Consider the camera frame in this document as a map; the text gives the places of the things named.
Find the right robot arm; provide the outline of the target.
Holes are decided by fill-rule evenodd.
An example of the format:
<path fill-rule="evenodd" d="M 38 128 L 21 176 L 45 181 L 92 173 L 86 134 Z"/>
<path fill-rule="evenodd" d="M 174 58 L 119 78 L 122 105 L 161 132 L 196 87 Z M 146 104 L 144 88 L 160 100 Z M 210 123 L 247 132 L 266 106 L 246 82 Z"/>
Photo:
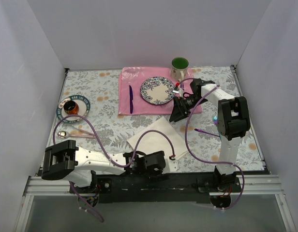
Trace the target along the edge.
<path fill-rule="evenodd" d="M 215 161 L 212 186 L 218 192 L 226 191 L 236 182 L 238 148 L 246 132 L 250 130 L 250 117 L 245 97 L 234 97 L 213 81 L 191 79 L 192 94 L 187 98 L 174 97 L 170 122 L 190 120 L 195 109 L 210 102 L 217 108 L 216 127 L 221 139 L 219 160 Z"/>

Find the white cloth napkin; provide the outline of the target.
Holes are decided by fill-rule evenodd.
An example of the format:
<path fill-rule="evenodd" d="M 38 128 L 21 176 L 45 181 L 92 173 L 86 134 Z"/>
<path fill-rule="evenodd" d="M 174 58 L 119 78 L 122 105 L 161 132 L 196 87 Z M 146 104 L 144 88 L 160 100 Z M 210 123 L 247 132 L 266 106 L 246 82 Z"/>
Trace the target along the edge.
<path fill-rule="evenodd" d="M 165 134 L 171 141 L 174 151 L 175 159 L 180 159 L 188 153 L 184 139 L 175 131 L 171 124 L 164 118 L 160 118 L 157 121 L 150 124 L 147 128 L 132 136 L 127 140 L 132 148 L 135 145 L 139 137 L 146 131 L 157 130 Z M 145 154 L 151 154 L 157 151 L 163 151 L 166 158 L 172 155 L 172 149 L 167 139 L 159 133 L 150 132 L 147 133 L 140 141 L 137 151 L 144 152 Z"/>

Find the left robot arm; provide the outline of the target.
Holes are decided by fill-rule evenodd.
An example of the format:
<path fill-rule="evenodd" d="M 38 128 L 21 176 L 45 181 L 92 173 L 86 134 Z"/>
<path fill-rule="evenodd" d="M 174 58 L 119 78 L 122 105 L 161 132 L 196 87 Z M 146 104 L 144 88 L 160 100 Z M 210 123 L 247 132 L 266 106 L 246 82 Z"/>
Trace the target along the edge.
<path fill-rule="evenodd" d="M 75 140 L 67 140 L 45 149 L 42 170 L 43 180 L 67 180 L 81 187 L 86 193 L 97 189 L 93 178 L 98 172 L 114 175 L 143 174 L 148 177 L 160 176 L 168 167 L 163 151 L 146 155 L 136 151 L 110 154 L 86 150 L 76 145 Z"/>

